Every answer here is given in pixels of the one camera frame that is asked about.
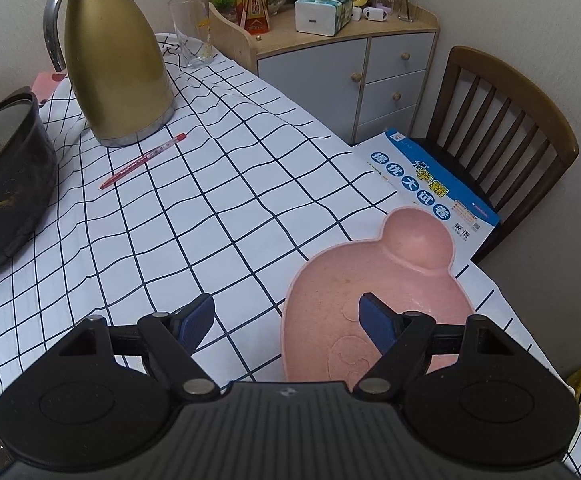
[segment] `cabinet drawer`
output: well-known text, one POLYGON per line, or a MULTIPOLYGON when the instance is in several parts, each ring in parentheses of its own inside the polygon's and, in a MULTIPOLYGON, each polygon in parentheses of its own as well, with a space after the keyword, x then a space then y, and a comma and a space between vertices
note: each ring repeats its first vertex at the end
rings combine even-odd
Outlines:
POLYGON ((434 32, 372 38, 366 83, 425 70, 434 32))
POLYGON ((360 123, 416 104, 426 70, 399 75, 364 86, 360 123))
POLYGON ((363 142, 376 135, 385 132, 389 128, 395 128, 399 133, 408 135, 410 124, 413 121, 413 114, 415 113, 415 105, 403 110, 398 110, 391 114, 369 121, 365 124, 357 126, 357 133, 355 134, 355 143, 363 142))
POLYGON ((312 46, 259 60, 261 79, 286 94, 335 135, 353 140, 367 40, 312 46))

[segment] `white tablecloth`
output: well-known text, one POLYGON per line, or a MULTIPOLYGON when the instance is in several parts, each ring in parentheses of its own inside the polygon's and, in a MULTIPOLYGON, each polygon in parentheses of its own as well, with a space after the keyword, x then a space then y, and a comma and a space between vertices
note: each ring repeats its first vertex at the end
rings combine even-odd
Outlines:
MULTIPOLYGON (((132 324, 202 291, 217 316, 195 360, 221 386, 283 380, 293 276, 329 246, 376 237, 396 205, 395 189, 279 91, 221 55, 183 71, 172 40, 160 39, 176 112, 152 137, 99 145, 68 80, 41 110, 59 183, 35 235, 0 269, 0 393, 84 316, 132 324), (180 132, 189 136, 147 168, 99 189, 180 132)), ((458 280, 475 310, 551 368, 490 279, 469 264, 458 280)), ((581 474, 581 426, 565 463, 581 474)))

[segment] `metal screw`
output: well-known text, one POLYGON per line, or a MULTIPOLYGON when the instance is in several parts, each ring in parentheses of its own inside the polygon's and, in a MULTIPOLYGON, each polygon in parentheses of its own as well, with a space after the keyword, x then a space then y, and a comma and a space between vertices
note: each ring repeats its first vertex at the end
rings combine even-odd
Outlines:
POLYGON ((184 392, 190 395, 206 395, 215 389, 215 383, 208 379, 190 379, 184 383, 184 392))
POLYGON ((379 395, 385 394, 387 391, 389 391, 389 389, 391 389, 391 383, 385 379, 371 377, 361 381, 359 387, 360 390, 365 394, 379 395))

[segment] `bottle label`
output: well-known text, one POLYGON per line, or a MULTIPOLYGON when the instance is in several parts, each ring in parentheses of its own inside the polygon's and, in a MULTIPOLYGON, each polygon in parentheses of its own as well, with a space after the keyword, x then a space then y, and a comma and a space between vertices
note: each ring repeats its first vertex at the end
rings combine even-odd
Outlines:
POLYGON ((237 23, 251 34, 268 32, 267 0, 237 0, 237 23))

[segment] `glass cup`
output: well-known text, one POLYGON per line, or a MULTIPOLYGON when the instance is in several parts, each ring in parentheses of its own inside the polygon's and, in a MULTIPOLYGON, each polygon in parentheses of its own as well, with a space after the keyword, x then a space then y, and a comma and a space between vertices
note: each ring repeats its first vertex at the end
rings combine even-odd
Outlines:
POLYGON ((174 33, 183 66, 203 66, 213 56, 208 20, 208 0, 171 0, 174 33))
POLYGON ((414 22, 417 19, 417 0, 408 0, 408 11, 407 11, 407 0, 399 0, 397 7, 397 17, 404 22, 414 22))

